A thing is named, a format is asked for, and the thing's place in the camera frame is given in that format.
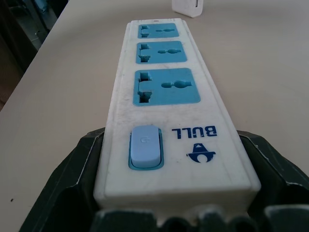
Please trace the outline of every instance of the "white power strip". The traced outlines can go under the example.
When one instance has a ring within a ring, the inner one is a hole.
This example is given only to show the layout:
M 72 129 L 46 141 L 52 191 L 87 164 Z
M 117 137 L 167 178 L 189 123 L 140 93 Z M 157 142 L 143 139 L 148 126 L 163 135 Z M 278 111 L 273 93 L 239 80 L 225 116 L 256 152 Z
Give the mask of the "white power strip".
M 146 125 L 154 127 L 138 128 Z M 242 214 L 259 189 L 186 22 L 129 23 L 94 189 L 97 203 L 152 209 L 159 218 L 185 217 L 205 204 Z

